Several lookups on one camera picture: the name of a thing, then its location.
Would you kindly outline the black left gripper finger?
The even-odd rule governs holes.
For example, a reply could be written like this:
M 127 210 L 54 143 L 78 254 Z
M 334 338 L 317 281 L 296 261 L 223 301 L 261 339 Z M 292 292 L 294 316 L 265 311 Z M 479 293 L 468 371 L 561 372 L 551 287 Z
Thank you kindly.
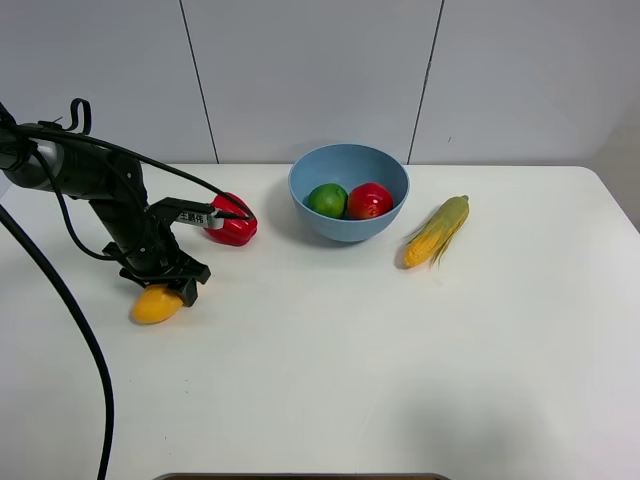
M 148 286 L 148 283 L 146 281 L 137 278 L 135 275 L 131 274 L 130 272 L 120 272 L 119 276 L 133 282 L 134 284 L 140 286 L 143 289 L 145 289 Z
M 174 279 L 169 282 L 169 290 L 175 293 L 185 307 L 191 307 L 198 299 L 198 281 L 195 278 Z

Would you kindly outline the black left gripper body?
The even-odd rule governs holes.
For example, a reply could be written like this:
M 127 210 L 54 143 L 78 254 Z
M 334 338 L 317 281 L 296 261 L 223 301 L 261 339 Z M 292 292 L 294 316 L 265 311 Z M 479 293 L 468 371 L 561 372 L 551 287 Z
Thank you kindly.
M 209 280 L 209 267 L 184 252 L 172 231 L 144 231 L 142 216 L 147 206 L 114 200 L 91 200 L 89 204 L 112 238 L 103 253 L 116 259 L 121 272 L 130 272 L 148 285 L 169 285 L 171 280 L 190 277 L 200 284 Z

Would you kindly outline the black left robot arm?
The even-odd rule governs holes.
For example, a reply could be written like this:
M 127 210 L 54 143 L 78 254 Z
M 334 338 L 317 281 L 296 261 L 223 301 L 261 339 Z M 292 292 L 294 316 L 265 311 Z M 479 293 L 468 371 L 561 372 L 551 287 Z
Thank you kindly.
M 121 276 L 143 288 L 163 285 L 185 306 L 195 303 L 211 273 L 179 247 L 171 226 L 197 223 L 210 205 L 171 197 L 151 204 L 138 160 L 79 140 L 29 137 L 22 126 L 2 127 L 1 168 L 19 187 L 87 201 L 111 237 L 97 259 L 119 263 Z

